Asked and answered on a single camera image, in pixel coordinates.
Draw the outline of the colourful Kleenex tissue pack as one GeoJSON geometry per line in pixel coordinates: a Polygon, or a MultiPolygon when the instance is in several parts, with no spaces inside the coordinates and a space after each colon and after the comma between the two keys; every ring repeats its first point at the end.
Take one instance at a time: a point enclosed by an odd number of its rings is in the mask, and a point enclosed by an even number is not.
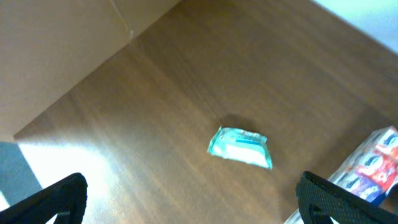
{"type": "MultiPolygon", "coordinates": [[[[377,206],[397,187],[397,129],[373,131],[327,181],[377,206]]],[[[304,223],[299,208],[287,223],[304,223]]]]}

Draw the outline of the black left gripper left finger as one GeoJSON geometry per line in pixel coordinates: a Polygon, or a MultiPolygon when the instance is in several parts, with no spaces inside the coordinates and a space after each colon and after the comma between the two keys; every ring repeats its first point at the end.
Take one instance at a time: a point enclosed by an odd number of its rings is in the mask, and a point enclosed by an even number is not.
{"type": "Polygon", "coordinates": [[[88,184],[81,173],[71,174],[1,212],[1,223],[81,224],[88,184]]]}

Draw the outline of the teal wet wipes packet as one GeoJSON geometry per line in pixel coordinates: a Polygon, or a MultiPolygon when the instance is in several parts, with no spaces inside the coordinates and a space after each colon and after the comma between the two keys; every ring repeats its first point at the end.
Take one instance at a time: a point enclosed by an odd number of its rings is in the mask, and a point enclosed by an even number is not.
{"type": "Polygon", "coordinates": [[[267,138],[239,128],[220,127],[212,137],[207,153],[265,169],[273,168],[267,138]]]}

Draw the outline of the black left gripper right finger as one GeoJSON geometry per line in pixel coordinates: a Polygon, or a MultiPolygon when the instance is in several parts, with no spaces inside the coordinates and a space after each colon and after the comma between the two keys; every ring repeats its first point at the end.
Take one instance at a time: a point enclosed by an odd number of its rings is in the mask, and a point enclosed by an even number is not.
{"type": "Polygon", "coordinates": [[[397,215],[385,211],[341,187],[303,172],[295,188],[304,224],[396,224],[397,215]]]}

